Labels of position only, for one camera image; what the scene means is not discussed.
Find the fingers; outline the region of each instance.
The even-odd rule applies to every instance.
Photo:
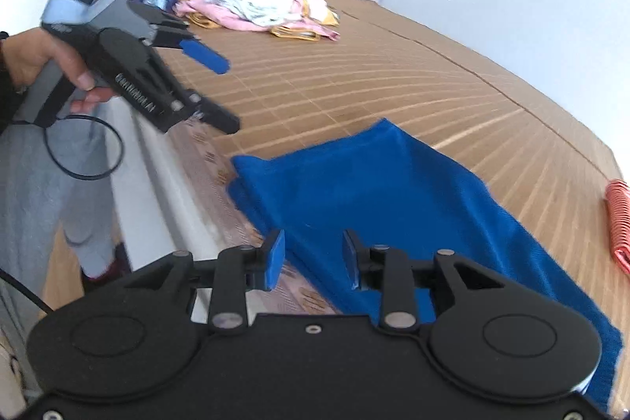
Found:
[[[47,33],[46,35],[46,51],[57,62],[65,76],[78,88],[91,90],[95,84],[94,78],[87,70],[81,55],[67,43]]]
[[[89,115],[98,103],[107,102],[113,96],[114,92],[110,88],[93,88],[83,100],[74,100],[70,104],[70,112],[74,115]]]
[[[114,91],[111,88],[93,88],[85,95],[83,100],[95,104],[97,102],[107,102],[113,96]]]
[[[70,112],[73,115],[89,115],[96,107],[96,102],[85,100],[73,100],[70,104]]]

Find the circular mount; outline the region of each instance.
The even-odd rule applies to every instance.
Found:
[[[114,288],[44,317],[28,338],[27,352],[44,390],[104,399],[162,384],[196,347],[190,319],[162,294]]]
[[[511,400],[582,390],[601,357],[599,335],[586,318],[521,287],[459,298],[437,318],[429,346],[449,374]]]

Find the gray grip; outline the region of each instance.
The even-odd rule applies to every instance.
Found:
[[[29,87],[26,100],[20,106],[16,118],[34,123],[44,102],[63,77],[64,73],[57,63],[52,59],[46,63],[33,85]]]

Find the wooden floor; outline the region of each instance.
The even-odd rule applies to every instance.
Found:
[[[58,309],[81,296],[83,296],[83,287],[79,261],[68,248],[59,230],[48,263],[48,276],[42,297],[51,308]]]

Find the blue cloth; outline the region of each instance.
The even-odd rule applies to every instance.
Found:
[[[239,177],[229,192],[237,207],[263,235],[283,228],[288,260],[345,313],[376,319],[380,294],[350,289],[341,255],[344,228],[356,230],[368,246],[387,244],[417,259],[453,249],[577,310],[602,339],[587,395],[606,411],[622,347],[619,330],[457,162],[388,120],[276,159],[238,156],[232,162]],[[422,320],[431,320],[426,291],[417,298]]]

